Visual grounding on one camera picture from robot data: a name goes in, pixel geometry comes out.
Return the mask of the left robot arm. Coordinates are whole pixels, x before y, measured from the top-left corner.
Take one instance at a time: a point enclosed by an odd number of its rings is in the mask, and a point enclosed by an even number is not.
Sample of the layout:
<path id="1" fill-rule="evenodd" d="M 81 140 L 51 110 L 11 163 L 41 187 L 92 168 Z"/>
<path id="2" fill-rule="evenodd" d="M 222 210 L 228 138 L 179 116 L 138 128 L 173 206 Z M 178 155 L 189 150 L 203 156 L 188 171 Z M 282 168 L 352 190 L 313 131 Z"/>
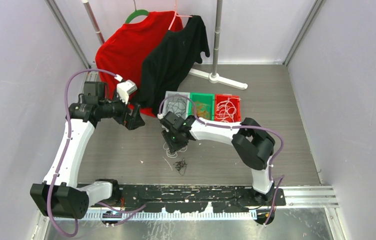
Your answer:
<path id="1" fill-rule="evenodd" d="M 134 82 L 117 84 L 112 99 L 107 99 L 104 82 L 88 81 L 79 100 L 69 106 L 69 121 L 56 158 L 42 183 L 32 185 L 30 195 L 44 216 L 82 219 L 88 207 L 101 201 L 114 207 L 120 203 L 122 193 L 117 180 L 97 179 L 94 183 L 78 187 L 81 161 L 98 122 L 114 119 L 128 130 L 144 126 L 140 106 L 129 108 L 129 96 L 137 90 Z"/>

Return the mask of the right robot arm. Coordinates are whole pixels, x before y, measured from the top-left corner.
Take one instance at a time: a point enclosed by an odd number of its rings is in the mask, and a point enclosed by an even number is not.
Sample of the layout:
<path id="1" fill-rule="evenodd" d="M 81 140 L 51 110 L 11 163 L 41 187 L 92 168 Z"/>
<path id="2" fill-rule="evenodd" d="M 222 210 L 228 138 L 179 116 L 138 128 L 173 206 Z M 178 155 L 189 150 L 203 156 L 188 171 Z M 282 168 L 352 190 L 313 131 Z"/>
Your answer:
<path id="1" fill-rule="evenodd" d="M 182 118 L 170 111 L 166 115 L 159 114 L 158 118 L 171 153 L 186 147 L 190 141 L 206 140 L 234 147 L 242 162 L 251 169 L 255 202 L 264 206 L 272 200 L 274 181 L 269 171 L 275 140 L 254 119 L 216 122 L 193 115 Z"/>

